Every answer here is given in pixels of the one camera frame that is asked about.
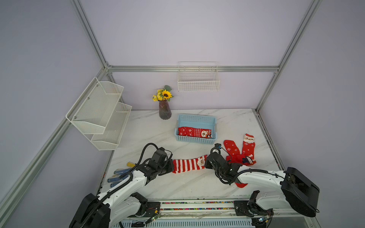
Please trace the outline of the red snowflake bear sock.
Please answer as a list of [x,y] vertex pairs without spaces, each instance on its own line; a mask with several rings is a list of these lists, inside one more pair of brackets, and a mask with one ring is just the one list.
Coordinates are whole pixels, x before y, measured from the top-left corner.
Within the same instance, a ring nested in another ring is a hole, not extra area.
[[178,128],[178,135],[179,136],[194,137],[194,138],[210,139],[210,138],[212,138],[212,130],[193,128],[193,127],[179,127]]

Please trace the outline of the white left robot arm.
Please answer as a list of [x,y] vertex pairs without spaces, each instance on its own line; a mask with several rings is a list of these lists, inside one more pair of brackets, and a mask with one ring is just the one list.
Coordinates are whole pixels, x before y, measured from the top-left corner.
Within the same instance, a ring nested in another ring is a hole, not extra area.
[[130,217],[142,217],[148,212],[148,200],[138,193],[157,176],[174,170],[173,153],[150,142],[156,151],[151,158],[139,159],[129,171],[119,176],[119,183],[98,195],[89,194],[81,202],[71,228],[111,228]]

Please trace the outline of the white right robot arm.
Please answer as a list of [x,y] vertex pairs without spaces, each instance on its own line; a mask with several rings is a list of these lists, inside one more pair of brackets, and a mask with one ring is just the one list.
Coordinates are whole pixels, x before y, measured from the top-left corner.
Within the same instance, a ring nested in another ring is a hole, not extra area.
[[271,218],[275,209],[292,209],[310,218],[319,213],[319,187],[296,168],[267,171],[229,163],[221,155],[221,146],[218,143],[211,149],[204,166],[214,170],[223,184],[253,184],[268,189],[266,192],[253,191],[249,200],[235,201],[237,215]]

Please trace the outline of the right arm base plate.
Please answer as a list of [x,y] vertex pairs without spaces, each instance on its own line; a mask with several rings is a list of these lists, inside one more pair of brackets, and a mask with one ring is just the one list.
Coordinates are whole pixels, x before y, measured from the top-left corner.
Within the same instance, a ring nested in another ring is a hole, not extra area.
[[233,202],[235,213],[237,216],[246,216],[253,218],[254,216],[272,216],[273,210],[263,209],[257,203],[256,199],[260,191],[254,191],[249,200],[235,200]]

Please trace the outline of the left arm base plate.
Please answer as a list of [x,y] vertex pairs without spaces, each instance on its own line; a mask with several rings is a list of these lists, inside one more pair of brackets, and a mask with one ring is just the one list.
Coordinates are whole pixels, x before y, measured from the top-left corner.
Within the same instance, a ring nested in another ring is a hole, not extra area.
[[129,218],[151,217],[161,208],[161,202],[150,201],[137,192],[128,197],[126,201],[128,206],[132,206],[132,212],[136,212],[128,216]]

